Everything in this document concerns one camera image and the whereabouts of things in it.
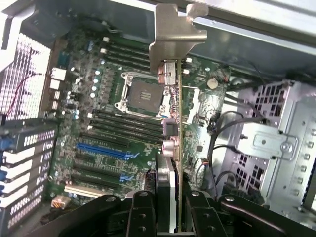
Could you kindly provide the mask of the long black expansion slot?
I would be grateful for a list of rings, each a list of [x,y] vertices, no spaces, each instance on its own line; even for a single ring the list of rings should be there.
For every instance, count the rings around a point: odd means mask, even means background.
[[[123,139],[120,137],[115,137],[115,136],[99,136],[95,134],[88,134],[88,133],[80,133],[80,137],[82,138],[89,138],[92,140],[97,140],[97,141],[103,141],[103,142],[108,142],[112,144],[116,144],[117,146],[123,146],[123,147],[129,147],[130,142],[127,139]]]
[[[85,166],[81,164],[74,164],[73,170],[82,170],[82,171],[90,171],[98,174],[104,174],[112,177],[119,177],[120,179],[131,180],[134,178],[134,175],[129,175],[125,173],[106,171],[104,169],[94,168],[90,166]]]
[[[106,180],[100,180],[96,178],[90,178],[90,177],[85,177],[85,176],[80,176],[80,175],[72,175],[70,180],[73,183],[85,183],[89,185],[95,185],[98,187],[103,187],[103,188],[112,188],[112,189],[119,189],[119,188],[140,188],[140,186],[137,185],[127,185],[123,184],[121,182],[112,182],[112,181],[106,181]]]

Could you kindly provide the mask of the white expansion slot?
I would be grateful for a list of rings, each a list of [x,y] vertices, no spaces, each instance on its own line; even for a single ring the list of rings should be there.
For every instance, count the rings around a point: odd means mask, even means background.
[[[64,191],[68,193],[73,193],[76,195],[81,195],[84,197],[90,197],[90,198],[98,198],[106,194],[105,192],[94,189],[94,188],[78,186],[78,185],[66,185],[64,187]]]

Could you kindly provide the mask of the blue expansion slot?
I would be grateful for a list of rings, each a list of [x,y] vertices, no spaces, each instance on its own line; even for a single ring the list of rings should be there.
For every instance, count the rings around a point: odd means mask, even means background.
[[[126,153],[121,151],[115,151],[108,148],[101,148],[97,146],[92,146],[84,143],[77,143],[77,148],[86,152],[92,152],[100,155],[107,155],[114,158],[119,158],[121,160],[130,160],[131,158],[136,158],[140,155],[140,153]]]

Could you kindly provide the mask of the metal drive cage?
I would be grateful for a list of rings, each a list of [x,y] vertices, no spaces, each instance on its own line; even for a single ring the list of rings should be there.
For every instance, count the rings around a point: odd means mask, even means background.
[[[227,152],[222,168],[236,173],[242,190],[258,190],[271,207],[301,205],[316,167],[316,86],[283,81],[236,97],[251,102],[267,123],[226,130],[240,155]]]

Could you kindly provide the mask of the short black expansion slot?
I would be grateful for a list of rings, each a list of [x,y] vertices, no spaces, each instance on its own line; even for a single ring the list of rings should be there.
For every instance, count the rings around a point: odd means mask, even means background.
[[[86,162],[86,163],[95,163],[95,157],[85,154],[76,154],[75,163]]]

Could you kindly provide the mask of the green motherboard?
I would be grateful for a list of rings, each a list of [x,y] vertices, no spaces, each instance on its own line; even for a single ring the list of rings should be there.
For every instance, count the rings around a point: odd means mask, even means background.
[[[85,204],[92,199],[65,192],[66,185],[90,187],[119,197],[139,189],[76,184],[70,180],[72,175],[143,188],[146,176],[155,174],[155,156],[161,152],[164,141],[161,123],[166,118],[123,113],[114,107],[114,98],[121,73],[140,72],[156,77],[150,72],[147,45],[124,39],[119,34],[76,28],[62,36],[56,47],[59,49],[56,69],[64,70],[66,74],[60,89],[52,94],[51,109],[46,112],[48,118],[58,123],[46,199],[52,200],[57,195],[64,195],[77,204]],[[181,61],[181,68],[184,166],[185,172],[189,173],[192,170],[192,160],[202,147],[202,136],[198,131],[201,128],[215,130],[225,93],[230,86],[232,69],[225,64],[193,55]],[[216,78],[219,82],[214,90],[207,87],[210,78]],[[130,146],[82,138],[80,133],[120,137],[127,139]],[[77,143],[140,155],[130,160],[121,160],[80,150]],[[95,163],[75,163],[76,154],[93,156]],[[74,164],[134,175],[134,178],[125,180],[90,171],[73,170]]]

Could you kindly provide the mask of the CPU socket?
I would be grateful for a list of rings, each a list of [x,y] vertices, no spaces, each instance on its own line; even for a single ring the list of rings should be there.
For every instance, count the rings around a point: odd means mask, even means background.
[[[170,116],[169,87],[140,72],[123,72],[115,90],[114,107],[123,113],[139,117]]]

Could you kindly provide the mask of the open black PC case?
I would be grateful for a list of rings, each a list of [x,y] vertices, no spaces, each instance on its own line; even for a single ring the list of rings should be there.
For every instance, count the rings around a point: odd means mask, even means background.
[[[157,4],[177,5],[180,16],[189,4],[206,6],[208,13],[193,25],[206,30],[207,39],[187,56],[232,69],[215,130],[198,131],[202,147],[189,173],[183,145],[181,231],[160,235],[156,227],[157,237],[196,237],[186,205],[190,191],[214,201],[225,195],[244,198],[291,221],[296,237],[316,237],[316,167],[301,205],[274,207],[258,190],[242,190],[236,173],[222,168],[227,152],[240,155],[225,131],[238,124],[267,123],[237,92],[283,81],[316,86],[316,0],[0,0],[0,237],[32,237],[32,231],[95,199],[85,204],[71,200],[65,209],[57,209],[45,197],[58,133],[58,123],[46,112],[66,74],[56,69],[57,42],[84,28],[144,43],[149,53]],[[160,154],[155,156],[155,174],[146,176],[143,188],[122,197],[112,194],[125,200],[137,191],[150,192],[156,222]]]

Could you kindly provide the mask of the white power connector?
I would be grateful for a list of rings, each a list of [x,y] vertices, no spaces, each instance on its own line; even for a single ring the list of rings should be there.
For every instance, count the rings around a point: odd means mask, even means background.
[[[68,204],[71,202],[71,199],[64,195],[57,195],[51,201],[51,207],[57,209],[65,209]]]

